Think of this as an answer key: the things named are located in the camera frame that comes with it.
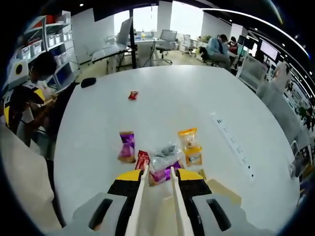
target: man sitting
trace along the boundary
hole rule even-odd
[[[231,61],[227,53],[228,47],[226,42],[226,35],[221,34],[217,38],[211,38],[206,49],[210,60],[218,63],[219,67],[230,71]]]

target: red candy wrapper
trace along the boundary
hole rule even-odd
[[[130,95],[128,97],[129,100],[136,100],[137,99],[137,95],[138,95],[138,92],[136,91],[131,91],[130,92]]]
[[[142,169],[150,163],[150,157],[146,151],[139,150],[138,152],[138,161],[135,170]]]

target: office chair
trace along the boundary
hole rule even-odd
[[[264,64],[250,55],[246,55],[236,77],[252,90],[257,91],[261,82],[264,81],[267,71],[268,68]]]
[[[192,51],[195,49],[192,40],[190,39],[189,34],[184,34],[184,41],[183,41],[183,47],[184,49],[182,50],[182,54],[184,53],[189,53],[189,55],[192,55]]]
[[[164,52],[174,50],[177,31],[163,29],[159,40],[157,41],[156,49],[162,53],[161,61],[168,64],[173,64],[172,60],[164,58]]]

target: floor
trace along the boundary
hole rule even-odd
[[[173,61],[173,65],[205,65],[207,64],[199,61],[194,56],[190,57],[189,54],[182,54],[180,51],[170,51],[166,56],[165,59],[171,59]],[[126,63],[131,64],[131,57],[126,57]],[[161,62],[161,65],[168,65],[165,62]],[[132,69],[131,65],[123,66],[120,70],[130,70]],[[102,77],[106,75],[106,60],[101,60],[92,64],[91,62],[85,63],[81,65],[81,74],[76,79],[77,82],[82,82],[83,79],[89,77]]]

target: white wall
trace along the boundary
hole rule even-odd
[[[79,63],[90,60],[93,52],[104,47],[104,39],[114,35],[114,16],[94,22],[93,9],[74,15],[71,21],[73,43]]]
[[[218,34],[225,34],[229,38],[230,32],[231,25],[208,13],[203,13],[201,36],[210,35],[211,37],[216,37]]]
[[[157,9],[157,37],[162,30],[169,30],[171,26],[172,3],[160,1]]]

